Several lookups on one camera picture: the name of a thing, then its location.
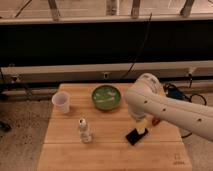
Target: cable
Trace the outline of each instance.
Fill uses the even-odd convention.
[[[4,85],[4,88],[7,88],[7,86],[6,86],[6,81],[5,81],[4,74],[3,74],[3,72],[2,72],[2,68],[1,68],[1,67],[0,67],[0,73],[1,73],[1,78],[2,78],[2,83],[3,83],[3,85]]]
[[[163,88],[164,88],[164,91],[176,91],[176,94],[179,94],[179,96],[181,96],[181,98],[178,98],[179,100],[184,98],[186,101],[192,103],[193,102],[192,101],[193,97],[198,96],[198,97],[200,97],[203,100],[203,102],[204,102],[203,105],[205,105],[205,106],[207,105],[206,98],[204,96],[202,96],[201,94],[192,94],[192,95],[190,95],[188,97],[185,93],[183,93],[182,91],[180,91],[178,87],[176,87],[174,84],[171,84],[171,83],[166,83],[163,86]],[[182,135],[181,138],[184,139],[184,138],[187,138],[187,137],[189,137],[191,135],[192,135],[192,133],[189,132],[186,135]]]
[[[33,0],[29,0],[26,2],[26,4],[24,4],[21,9],[17,12],[17,14],[14,16],[15,18],[17,18],[21,13],[22,11],[32,2]]]
[[[212,0],[207,0],[209,3],[213,4],[213,1]]]
[[[147,24],[146,32],[145,32],[145,37],[144,37],[144,40],[143,40],[143,42],[142,42],[142,44],[141,44],[141,46],[140,46],[140,48],[139,48],[139,50],[138,50],[138,53],[137,53],[135,59],[133,60],[132,65],[130,66],[129,70],[128,70],[123,76],[121,76],[120,80],[124,79],[127,75],[129,75],[129,73],[132,71],[133,66],[134,66],[135,63],[137,62],[138,57],[139,57],[140,54],[143,52],[143,49],[144,49],[145,44],[146,44],[146,42],[147,42],[147,39],[148,39],[148,37],[149,37],[149,31],[150,31],[151,20],[152,20],[152,13],[151,13],[150,16],[149,16],[149,20],[148,20],[148,24]]]
[[[193,81],[192,74],[189,74],[189,88],[192,87],[192,81]]]

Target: black wall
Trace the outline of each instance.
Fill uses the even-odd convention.
[[[132,62],[147,22],[1,25],[1,66]],[[151,22],[138,62],[213,60],[213,21]]]

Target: wooden table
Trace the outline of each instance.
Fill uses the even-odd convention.
[[[71,95],[68,114],[53,109],[38,171],[191,171],[177,127],[162,121],[157,126],[149,121],[149,134],[135,146],[125,139],[135,126],[128,114],[123,94],[131,84],[113,84],[122,99],[120,107],[110,112],[96,109],[92,91],[100,84],[62,84],[59,91]],[[85,117],[93,133],[93,141],[83,144],[78,120]]]

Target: smartphone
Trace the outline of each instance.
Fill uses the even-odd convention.
[[[131,145],[135,145],[141,138],[143,138],[148,133],[148,130],[145,129],[143,134],[138,134],[136,129],[133,129],[129,134],[126,135],[126,139]]]

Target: white cup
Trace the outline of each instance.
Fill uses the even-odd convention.
[[[52,103],[61,113],[70,111],[70,95],[65,91],[55,93],[52,97]]]

